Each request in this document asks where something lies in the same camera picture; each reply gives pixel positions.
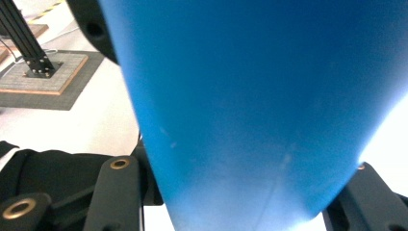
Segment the gray mat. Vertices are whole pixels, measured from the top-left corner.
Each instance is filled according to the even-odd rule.
[[[85,54],[89,57],[61,95],[0,92],[0,107],[69,111],[93,73],[102,63],[104,56],[99,52],[61,50],[59,52]]]

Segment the screw hole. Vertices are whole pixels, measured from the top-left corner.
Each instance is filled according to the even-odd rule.
[[[129,161],[126,159],[120,159],[111,163],[111,168],[113,169],[122,169],[129,166]]]
[[[398,224],[390,224],[390,225],[388,226],[388,229],[389,229],[390,231],[407,231],[406,228],[404,228],[404,227],[402,227],[402,226],[400,226],[400,225],[398,225]]]
[[[88,23],[87,32],[94,39],[102,39],[105,36],[105,32],[102,27],[93,22]]]
[[[14,208],[12,208],[12,213],[15,214],[15,213],[24,211],[25,209],[28,208],[28,206],[29,206],[29,204],[27,202],[19,204],[19,205],[15,206]]]
[[[126,165],[125,161],[117,161],[114,163],[115,167],[123,167],[124,165]]]

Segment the black metal rod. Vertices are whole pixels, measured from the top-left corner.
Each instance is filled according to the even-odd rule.
[[[0,1],[0,24],[20,51],[26,64],[38,74],[38,77],[45,77],[46,73],[55,69],[13,0]]]

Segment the blue plastic object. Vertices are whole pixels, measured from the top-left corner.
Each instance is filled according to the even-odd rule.
[[[176,230],[314,217],[408,91],[406,1],[99,2]]]

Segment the wooden base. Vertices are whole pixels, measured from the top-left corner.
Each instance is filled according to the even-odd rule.
[[[25,77],[23,73],[30,71],[29,67],[16,64],[0,78],[0,92],[61,95],[88,60],[88,56],[81,54],[59,53],[49,58],[52,62],[63,63],[51,78]]]
[[[0,48],[0,64],[7,58],[8,51],[4,48]]]

